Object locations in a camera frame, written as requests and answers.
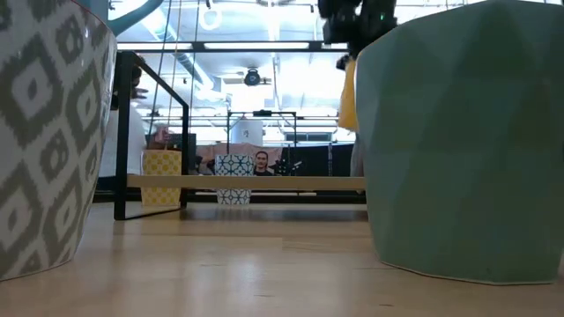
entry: geometric faceted planter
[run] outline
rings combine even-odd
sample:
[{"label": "geometric faceted planter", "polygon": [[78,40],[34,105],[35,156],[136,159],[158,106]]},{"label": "geometric faceted planter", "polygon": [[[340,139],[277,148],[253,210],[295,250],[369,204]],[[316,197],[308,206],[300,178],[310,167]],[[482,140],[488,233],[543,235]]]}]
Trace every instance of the geometric faceted planter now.
[{"label": "geometric faceted planter", "polygon": [[484,284],[557,279],[564,8],[485,1],[364,49],[356,107],[381,261]]}]

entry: black metal stand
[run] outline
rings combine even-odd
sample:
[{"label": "black metal stand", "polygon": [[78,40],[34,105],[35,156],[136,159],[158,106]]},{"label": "black metal stand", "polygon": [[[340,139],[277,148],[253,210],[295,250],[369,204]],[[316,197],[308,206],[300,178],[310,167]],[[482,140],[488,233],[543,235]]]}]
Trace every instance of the black metal stand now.
[{"label": "black metal stand", "polygon": [[153,78],[157,84],[165,89],[182,106],[182,175],[188,175],[189,170],[189,105],[178,93],[176,93],[157,73],[133,52],[122,52],[122,64],[119,71],[121,79],[118,90],[119,120],[117,125],[117,158],[115,164],[115,191],[114,191],[114,220],[131,220],[142,217],[161,215],[168,212],[183,210],[188,205],[188,191],[182,189],[180,197],[180,208],[171,210],[160,210],[133,216],[126,216],[127,203],[127,159],[130,136],[130,95],[131,95],[131,71],[133,65],[138,65],[147,75]]}]

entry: black metal frame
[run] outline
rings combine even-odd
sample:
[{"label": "black metal frame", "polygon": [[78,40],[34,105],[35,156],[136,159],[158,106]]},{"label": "black metal frame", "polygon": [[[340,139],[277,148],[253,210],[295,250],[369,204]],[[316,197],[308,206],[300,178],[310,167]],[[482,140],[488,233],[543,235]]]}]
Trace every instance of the black metal frame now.
[{"label": "black metal frame", "polygon": [[150,217],[163,213],[173,212],[185,209],[188,204],[188,190],[181,189],[180,208],[172,210],[161,210],[148,212],[139,215],[125,215],[127,203],[127,158],[128,145],[130,136],[130,94],[131,94],[131,71],[134,65],[138,65],[145,71],[158,85],[163,87],[174,100],[182,106],[182,166],[181,174],[188,175],[189,170],[189,105],[184,101],[178,93],[176,93],[159,75],[152,70],[139,56],[131,51],[122,52],[122,64],[119,71],[121,72],[121,81],[119,83],[118,100],[119,120],[117,124],[117,153],[115,162],[115,190],[114,190],[114,220],[131,220],[141,217]]},{"label": "black metal frame", "polygon": [[[264,44],[264,48],[207,48],[205,44],[234,44],[244,45],[245,43]],[[308,44],[307,48],[269,48],[272,43],[303,43]],[[147,42],[120,42],[120,44],[142,45]],[[191,48],[147,48],[135,49],[138,53],[347,53],[348,48],[324,48],[323,41],[178,41],[178,45],[190,45]]]},{"label": "black metal frame", "polygon": [[[229,144],[230,144],[230,139],[231,139],[231,116],[233,114],[242,114],[243,116],[245,114],[254,114],[256,112],[253,111],[227,111],[227,154],[229,154]],[[293,151],[292,151],[292,156],[289,158],[290,159],[290,164],[292,164],[295,161],[295,155],[296,155],[296,147],[298,146],[298,115],[295,111],[268,111],[265,112],[267,115],[264,115],[263,117],[272,117],[273,114],[291,114],[293,116]]]}]

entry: patterned planter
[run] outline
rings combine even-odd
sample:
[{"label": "patterned planter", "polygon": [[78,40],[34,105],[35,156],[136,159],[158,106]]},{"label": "patterned planter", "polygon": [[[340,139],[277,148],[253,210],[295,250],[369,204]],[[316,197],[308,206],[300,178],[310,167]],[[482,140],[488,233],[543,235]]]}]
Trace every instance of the patterned planter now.
[{"label": "patterned planter", "polygon": [[[180,151],[147,150],[143,153],[143,175],[181,175]],[[144,206],[180,206],[180,188],[141,188]]]},{"label": "patterned planter", "polygon": [[383,262],[550,283],[564,242],[564,8],[491,0],[365,48],[356,109]]},{"label": "patterned planter", "polygon": [[[227,154],[215,157],[215,174],[218,176],[253,176],[255,162],[249,155]],[[217,189],[218,203],[249,204],[250,189]]]},{"label": "patterned planter", "polygon": [[77,250],[108,121],[116,41],[71,0],[0,1],[0,280]]}]

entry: black pole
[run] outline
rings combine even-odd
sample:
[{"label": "black pole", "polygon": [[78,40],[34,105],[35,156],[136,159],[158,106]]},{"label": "black pole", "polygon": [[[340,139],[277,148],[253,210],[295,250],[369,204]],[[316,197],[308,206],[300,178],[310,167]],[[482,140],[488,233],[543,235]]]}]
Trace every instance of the black pole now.
[{"label": "black pole", "polygon": [[[182,107],[182,165],[181,165],[181,173],[182,175],[188,175],[189,173],[189,166],[195,165],[195,162],[190,162],[189,159],[189,139],[188,139],[188,130],[189,130],[189,107],[184,106]],[[182,188],[180,191],[180,206],[182,208],[186,208],[188,206],[188,190],[186,188]]]},{"label": "black pole", "polygon": [[127,201],[127,157],[130,138],[130,96],[133,52],[122,52],[121,65],[117,69],[121,80],[118,89],[117,152],[115,160],[114,220],[125,220]]},{"label": "black pole", "polygon": [[292,151],[292,164],[296,162],[296,152],[298,151],[298,115],[293,113],[293,151]]},{"label": "black pole", "polygon": [[229,130],[230,130],[230,122],[231,121],[231,111],[227,110],[227,154],[229,154]]}]

